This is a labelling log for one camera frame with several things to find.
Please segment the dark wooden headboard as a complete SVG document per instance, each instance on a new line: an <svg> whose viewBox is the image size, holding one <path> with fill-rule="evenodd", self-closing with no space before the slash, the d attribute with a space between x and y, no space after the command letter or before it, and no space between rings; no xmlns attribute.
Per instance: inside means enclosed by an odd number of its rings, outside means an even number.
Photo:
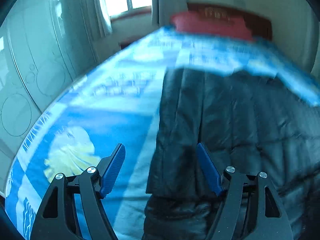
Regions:
<svg viewBox="0 0 320 240"><path fill-rule="evenodd" d="M252 31L253 36L259 36L266 40L272 41L272 23L268 18L260 16L253 12L234 8L231 6L224 6L220 4L208 4L208 3L193 3L188 2L187 7L189 11L199 12L199 9L204 7L215 7L226 10L231 18L242 17L246 24L246 27Z"/></svg>

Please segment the small brown embroidered cushion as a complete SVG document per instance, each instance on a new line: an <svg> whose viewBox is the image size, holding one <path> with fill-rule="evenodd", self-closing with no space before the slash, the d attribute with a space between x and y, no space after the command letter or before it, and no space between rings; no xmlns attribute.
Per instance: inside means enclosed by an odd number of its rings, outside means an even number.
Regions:
<svg viewBox="0 0 320 240"><path fill-rule="evenodd" d="M213 21L215 23L234 24L229 13L220 8L204 7L199 9L199 14L202 18Z"/></svg>

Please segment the black quilted puffer jacket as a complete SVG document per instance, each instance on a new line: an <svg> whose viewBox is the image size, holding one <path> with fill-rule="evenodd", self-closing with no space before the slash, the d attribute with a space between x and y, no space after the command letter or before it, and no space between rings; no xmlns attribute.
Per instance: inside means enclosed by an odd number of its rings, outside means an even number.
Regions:
<svg viewBox="0 0 320 240"><path fill-rule="evenodd" d="M203 143L222 171L266 172L294 239L319 239L319 108L277 78L168 70L146 191L144 239L205 239L220 200L197 162Z"/></svg>

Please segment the white wardrobe with circles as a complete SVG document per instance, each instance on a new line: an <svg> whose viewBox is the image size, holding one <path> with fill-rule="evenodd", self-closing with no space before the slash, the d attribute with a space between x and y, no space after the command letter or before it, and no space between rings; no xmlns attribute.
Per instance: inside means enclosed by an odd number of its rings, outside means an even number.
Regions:
<svg viewBox="0 0 320 240"><path fill-rule="evenodd" d="M35 121L96 60L81 0L17 0L1 25L1 192Z"/></svg>

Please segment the red pillow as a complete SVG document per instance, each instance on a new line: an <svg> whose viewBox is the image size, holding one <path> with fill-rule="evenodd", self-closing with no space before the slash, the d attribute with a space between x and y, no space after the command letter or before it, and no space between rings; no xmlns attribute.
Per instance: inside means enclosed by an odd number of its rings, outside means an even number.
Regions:
<svg viewBox="0 0 320 240"><path fill-rule="evenodd" d="M199 12L186 11L171 17L170 23L180 33L208 34L253 41L252 31L242 17L207 17Z"/></svg>

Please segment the wooden nightstand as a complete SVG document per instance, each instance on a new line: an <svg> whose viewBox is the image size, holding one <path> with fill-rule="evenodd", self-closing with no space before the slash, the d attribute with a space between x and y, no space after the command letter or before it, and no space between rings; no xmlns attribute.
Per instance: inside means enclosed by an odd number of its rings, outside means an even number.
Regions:
<svg viewBox="0 0 320 240"><path fill-rule="evenodd" d="M128 38L120 41L119 42L119 46L120 46L121 50L123 50L124 48L126 48L129 45L131 45L132 43L140 40L141 38L143 38L143 36L131 36L131 37L128 37Z"/></svg>

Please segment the blue patterned bed sheet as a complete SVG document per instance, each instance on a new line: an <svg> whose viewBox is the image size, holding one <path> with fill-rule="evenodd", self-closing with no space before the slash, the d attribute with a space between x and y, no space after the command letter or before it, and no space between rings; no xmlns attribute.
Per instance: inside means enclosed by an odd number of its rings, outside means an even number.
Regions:
<svg viewBox="0 0 320 240"><path fill-rule="evenodd" d="M101 200L117 239L144 239L151 161L168 70L218 76L244 71L279 79L319 108L319 84L260 38L182 34L163 27L106 60L62 94L29 131L7 182L5 218L22 239L91 239L79 178L118 144L125 160ZM283 202L266 172L235 170L243 181L232 239L294 239Z"/></svg>

